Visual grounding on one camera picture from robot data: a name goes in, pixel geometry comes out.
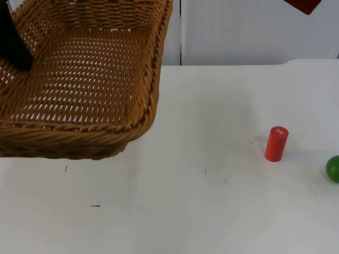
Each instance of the white label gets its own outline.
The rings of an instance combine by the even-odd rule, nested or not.
[[[282,130],[280,130],[280,129],[277,129],[276,131],[277,131],[277,133],[279,133],[280,135],[283,135],[283,134],[284,134],[284,132],[283,132]]]

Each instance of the white wall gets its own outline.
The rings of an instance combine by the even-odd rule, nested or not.
[[[173,13],[168,26],[163,55],[164,65],[180,64],[180,3],[179,0],[173,0]],[[17,8],[22,0],[10,0],[12,9]]]
[[[284,0],[182,0],[183,65],[281,64],[336,58],[339,1],[307,16]]]

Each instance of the table surface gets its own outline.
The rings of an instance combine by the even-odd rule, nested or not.
[[[2,253],[338,253],[339,61],[163,67],[156,121],[101,161],[0,159]],[[283,160],[263,153],[289,132]]]

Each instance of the lime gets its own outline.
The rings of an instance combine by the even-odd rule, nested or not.
[[[326,164],[328,177],[335,183],[339,183],[339,155],[330,158]]]

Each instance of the woven texture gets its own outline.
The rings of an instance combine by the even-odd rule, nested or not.
[[[0,58],[0,156],[101,159],[152,125],[172,0],[24,0],[34,55]]]

